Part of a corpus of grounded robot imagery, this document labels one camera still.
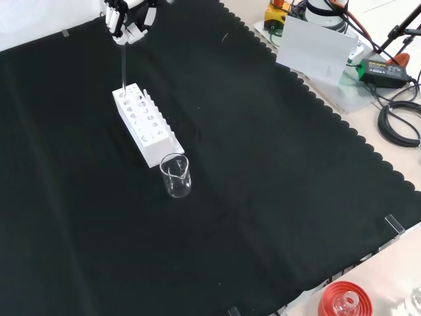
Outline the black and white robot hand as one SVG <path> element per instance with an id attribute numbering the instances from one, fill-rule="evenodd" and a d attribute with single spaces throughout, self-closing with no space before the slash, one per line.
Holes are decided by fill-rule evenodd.
<path id="1" fill-rule="evenodd" d="M 158 8 L 165 3 L 168 1 L 104 0 L 101 14 L 116 44 L 133 44 L 145 37 L 154 24 Z"/>

